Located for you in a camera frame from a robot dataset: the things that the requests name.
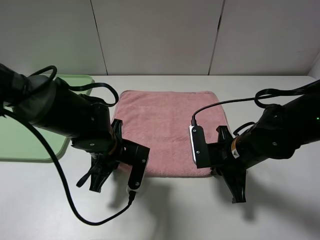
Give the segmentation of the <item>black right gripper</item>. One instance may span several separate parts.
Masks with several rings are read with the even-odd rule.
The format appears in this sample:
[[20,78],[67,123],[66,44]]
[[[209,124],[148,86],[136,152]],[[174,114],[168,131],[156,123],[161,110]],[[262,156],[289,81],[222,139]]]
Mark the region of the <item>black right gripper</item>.
[[234,139],[227,125],[218,126],[216,131],[217,142],[207,144],[211,175],[222,176],[232,194],[233,204],[245,203],[247,171],[242,163],[236,162],[241,157],[235,158],[233,150],[243,157],[248,150],[248,143]]

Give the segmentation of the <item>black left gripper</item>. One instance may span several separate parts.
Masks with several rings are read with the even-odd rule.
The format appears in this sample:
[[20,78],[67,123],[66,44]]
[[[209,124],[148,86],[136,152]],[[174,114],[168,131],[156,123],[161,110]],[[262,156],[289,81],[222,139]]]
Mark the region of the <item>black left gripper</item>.
[[100,193],[103,184],[120,163],[132,166],[137,155],[137,144],[122,136],[123,121],[114,119],[112,129],[88,134],[88,152],[91,154],[89,190]]

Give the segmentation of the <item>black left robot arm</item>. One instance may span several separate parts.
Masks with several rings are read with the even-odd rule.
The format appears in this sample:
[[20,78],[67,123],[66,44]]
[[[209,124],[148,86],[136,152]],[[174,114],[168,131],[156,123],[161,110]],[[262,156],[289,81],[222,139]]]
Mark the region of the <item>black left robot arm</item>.
[[104,182],[120,164],[131,167],[129,191],[141,186],[148,148],[124,139],[123,122],[111,119],[109,103],[85,94],[93,88],[108,88],[106,83],[71,86],[57,77],[57,68],[47,66],[29,76],[0,67],[0,113],[17,117],[35,135],[39,129],[71,140],[71,145],[91,155],[88,172],[77,182],[100,192]]

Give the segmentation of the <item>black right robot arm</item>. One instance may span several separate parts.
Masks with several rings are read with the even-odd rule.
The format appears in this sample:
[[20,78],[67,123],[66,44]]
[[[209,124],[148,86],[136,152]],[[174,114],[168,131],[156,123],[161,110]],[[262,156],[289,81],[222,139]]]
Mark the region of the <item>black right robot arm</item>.
[[320,139],[320,82],[317,80],[291,92],[259,91],[257,96],[294,96],[287,104],[262,104],[263,114],[250,128],[232,137],[225,125],[217,127],[218,140],[208,144],[210,168],[222,176],[233,203],[246,202],[246,171],[267,159],[289,159],[302,145]]

